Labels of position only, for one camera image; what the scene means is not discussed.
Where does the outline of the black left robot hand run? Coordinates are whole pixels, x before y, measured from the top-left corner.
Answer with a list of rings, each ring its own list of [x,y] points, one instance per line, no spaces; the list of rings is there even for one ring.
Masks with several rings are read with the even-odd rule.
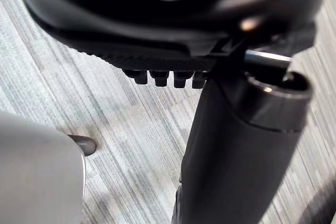
[[[259,223],[292,160],[313,87],[289,71],[323,0],[23,0],[50,36],[137,84],[202,93],[173,223]]]

